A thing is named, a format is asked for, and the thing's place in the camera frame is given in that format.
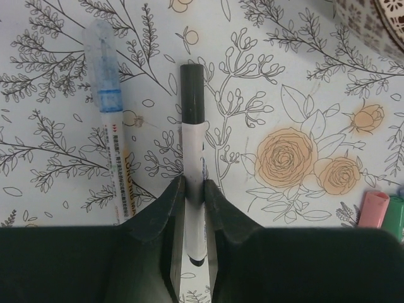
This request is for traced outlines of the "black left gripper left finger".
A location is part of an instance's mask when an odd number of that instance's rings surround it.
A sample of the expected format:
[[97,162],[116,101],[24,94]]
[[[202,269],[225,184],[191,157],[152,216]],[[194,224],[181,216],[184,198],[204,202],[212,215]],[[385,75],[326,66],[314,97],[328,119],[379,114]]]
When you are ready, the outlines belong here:
[[116,226],[1,229],[1,301],[177,302],[184,187]]

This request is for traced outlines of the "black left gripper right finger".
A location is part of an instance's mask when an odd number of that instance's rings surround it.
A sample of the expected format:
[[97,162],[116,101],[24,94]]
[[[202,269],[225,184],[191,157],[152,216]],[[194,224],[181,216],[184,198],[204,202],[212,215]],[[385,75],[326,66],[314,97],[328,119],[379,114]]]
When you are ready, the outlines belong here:
[[269,228],[205,181],[213,302],[402,302],[403,249],[368,228]]

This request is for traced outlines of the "pink marker cap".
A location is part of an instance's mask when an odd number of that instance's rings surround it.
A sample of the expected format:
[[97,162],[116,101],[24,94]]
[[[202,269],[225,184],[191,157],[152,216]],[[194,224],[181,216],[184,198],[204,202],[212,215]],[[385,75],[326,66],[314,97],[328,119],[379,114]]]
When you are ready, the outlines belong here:
[[381,191],[368,191],[365,193],[362,209],[360,211],[359,227],[381,227],[390,197]]

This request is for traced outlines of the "black white marker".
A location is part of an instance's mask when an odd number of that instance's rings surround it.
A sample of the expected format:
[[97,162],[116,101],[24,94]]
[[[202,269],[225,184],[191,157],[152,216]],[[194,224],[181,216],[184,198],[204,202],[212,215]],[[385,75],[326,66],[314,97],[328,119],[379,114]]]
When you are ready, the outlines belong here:
[[190,262],[201,266],[207,254],[205,232],[204,69],[183,64],[181,76],[182,164],[185,178],[185,246]]

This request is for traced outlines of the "grey white marker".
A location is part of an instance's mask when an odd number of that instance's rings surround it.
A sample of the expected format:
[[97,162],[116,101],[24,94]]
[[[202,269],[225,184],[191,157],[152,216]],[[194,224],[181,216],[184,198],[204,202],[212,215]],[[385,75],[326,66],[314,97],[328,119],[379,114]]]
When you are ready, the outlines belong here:
[[135,213],[129,152],[124,135],[124,113],[112,25],[93,20],[82,31],[90,87],[98,104],[104,130],[113,200],[120,224]]

